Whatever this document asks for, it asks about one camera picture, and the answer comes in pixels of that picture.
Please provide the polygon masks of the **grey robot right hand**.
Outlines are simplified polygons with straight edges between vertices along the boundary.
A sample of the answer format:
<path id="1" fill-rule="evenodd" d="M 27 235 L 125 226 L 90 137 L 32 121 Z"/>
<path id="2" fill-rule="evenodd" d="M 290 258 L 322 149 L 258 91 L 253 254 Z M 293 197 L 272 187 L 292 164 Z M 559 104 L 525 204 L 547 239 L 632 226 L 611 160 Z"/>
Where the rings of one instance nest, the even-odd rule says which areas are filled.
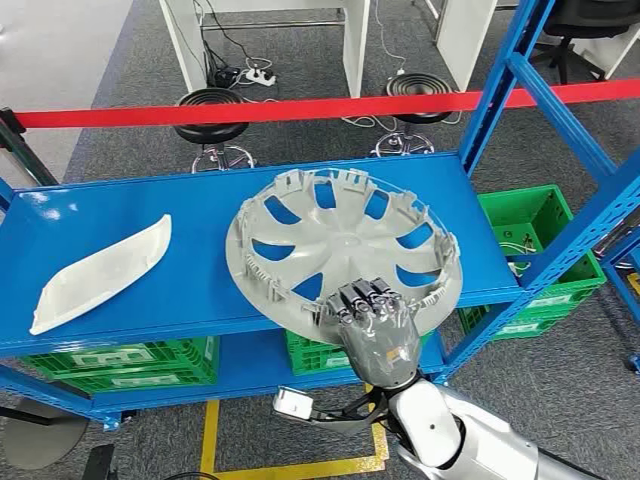
<path id="1" fill-rule="evenodd" d="M 327 298 L 325 312 L 337 323 L 339 339 L 360 379 L 396 389 L 417 374 L 421 352 L 417 309 L 383 279 L 341 286 Z"/>

